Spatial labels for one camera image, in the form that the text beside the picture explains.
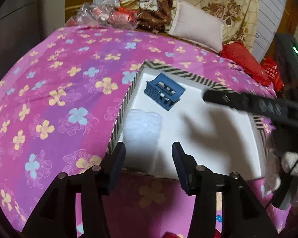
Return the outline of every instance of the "bedsheet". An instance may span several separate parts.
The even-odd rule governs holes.
[[[176,39],[113,28],[58,29],[0,81],[0,205],[14,228],[24,227],[59,172],[83,173],[101,162],[122,98],[145,59],[275,97],[272,85],[256,83],[234,62]],[[268,121],[264,129],[270,132]],[[251,187],[265,204],[263,180]],[[166,231],[186,236],[193,204],[174,180],[128,173],[104,198],[113,238],[161,237]],[[282,228],[287,212],[272,208],[270,215]],[[81,234],[79,203],[76,221]]]

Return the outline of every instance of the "white pillow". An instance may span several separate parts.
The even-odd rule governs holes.
[[[222,30],[220,19],[183,0],[177,0],[177,12],[168,34],[219,53],[223,48]]]

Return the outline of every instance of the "green light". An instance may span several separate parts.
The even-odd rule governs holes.
[[[292,47],[292,49],[296,52],[296,54],[298,54],[298,50],[296,49],[296,47]]]

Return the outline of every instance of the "white cotton pad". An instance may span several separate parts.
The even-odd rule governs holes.
[[[162,118],[154,112],[130,110],[124,119],[123,143],[126,157],[123,167],[149,173],[157,157]]]

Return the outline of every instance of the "bed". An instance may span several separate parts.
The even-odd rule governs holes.
[[[177,39],[105,27],[56,30],[0,81],[0,205],[14,228],[22,230],[59,172],[83,173],[101,162],[121,101],[145,59],[238,92],[276,96],[272,84],[261,86],[233,61]],[[269,134],[270,122],[259,122]],[[249,184],[265,205],[270,196],[263,195],[263,179]],[[177,181],[127,172],[104,198],[113,238],[161,237],[166,231],[185,237],[193,205],[194,197]],[[219,230],[221,209],[219,200]],[[281,230],[288,212],[269,208],[269,214]],[[79,203],[76,223],[80,235]]]

